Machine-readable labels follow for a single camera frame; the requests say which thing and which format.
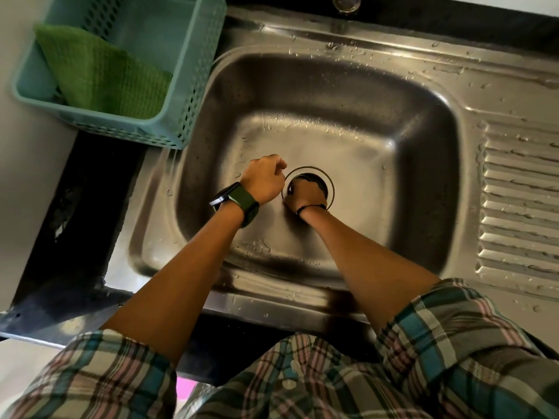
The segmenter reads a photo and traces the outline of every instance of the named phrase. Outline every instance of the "person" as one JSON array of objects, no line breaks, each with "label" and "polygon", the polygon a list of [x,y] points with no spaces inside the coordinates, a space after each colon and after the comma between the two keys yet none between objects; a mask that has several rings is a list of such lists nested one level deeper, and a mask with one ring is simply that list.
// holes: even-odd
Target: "person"
[{"label": "person", "polygon": [[[262,206],[282,191],[286,167],[279,155],[252,160],[240,184]],[[214,391],[195,417],[559,418],[559,364],[489,299],[341,223],[316,182],[293,187],[284,202],[332,254],[377,333],[380,361],[361,363],[298,333]],[[237,203],[222,202],[100,331],[62,350],[6,417],[171,417],[174,367],[245,220]]]}]

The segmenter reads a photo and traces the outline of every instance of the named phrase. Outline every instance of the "black countertop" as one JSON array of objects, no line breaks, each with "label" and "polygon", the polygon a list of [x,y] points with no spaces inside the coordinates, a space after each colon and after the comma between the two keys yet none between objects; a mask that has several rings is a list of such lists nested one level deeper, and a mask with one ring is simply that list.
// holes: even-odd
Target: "black countertop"
[{"label": "black countertop", "polygon": [[[227,0],[258,4],[262,0]],[[266,0],[270,6],[340,17],[329,0]],[[559,19],[448,0],[363,0],[351,20],[559,55]],[[66,345],[99,328],[131,294],[103,275],[122,226],[145,146],[80,132],[39,232],[13,307],[0,315],[4,336]],[[178,372],[223,384],[288,332],[201,314]],[[370,346],[329,341],[348,355],[374,358]]]}]

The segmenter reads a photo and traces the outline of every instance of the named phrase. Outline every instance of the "perforated basket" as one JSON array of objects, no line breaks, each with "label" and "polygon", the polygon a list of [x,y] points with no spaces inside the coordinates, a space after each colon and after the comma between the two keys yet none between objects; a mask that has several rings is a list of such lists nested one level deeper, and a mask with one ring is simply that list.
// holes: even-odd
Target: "perforated basket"
[{"label": "perforated basket", "polygon": [[13,92],[20,101],[88,132],[183,148],[204,95],[225,11],[225,0],[52,1],[45,23],[81,27],[173,74],[163,108],[151,119],[65,105],[36,41],[16,74]]}]

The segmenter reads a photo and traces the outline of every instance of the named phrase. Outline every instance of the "green scrubber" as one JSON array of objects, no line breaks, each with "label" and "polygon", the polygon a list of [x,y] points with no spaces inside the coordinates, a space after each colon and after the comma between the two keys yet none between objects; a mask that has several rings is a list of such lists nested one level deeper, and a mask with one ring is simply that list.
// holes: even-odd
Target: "green scrubber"
[{"label": "green scrubber", "polygon": [[35,35],[70,106],[136,119],[161,111],[169,72],[83,29],[38,24]]}]

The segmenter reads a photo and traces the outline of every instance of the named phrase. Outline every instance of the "hand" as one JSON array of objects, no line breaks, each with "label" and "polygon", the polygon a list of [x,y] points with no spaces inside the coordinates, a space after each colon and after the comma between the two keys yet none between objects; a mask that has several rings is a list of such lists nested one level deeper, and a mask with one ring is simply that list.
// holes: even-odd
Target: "hand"
[{"label": "hand", "polygon": [[282,170],[287,163],[277,154],[251,160],[241,176],[241,185],[260,204],[276,198],[285,185]]},{"label": "hand", "polygon": [[328,202],[316,182],[299,178],[293,182],[293,194],[285,197],[283,203],[289,207],[289,210],[297,213],[301,207],[318,204],[327,205]]}]

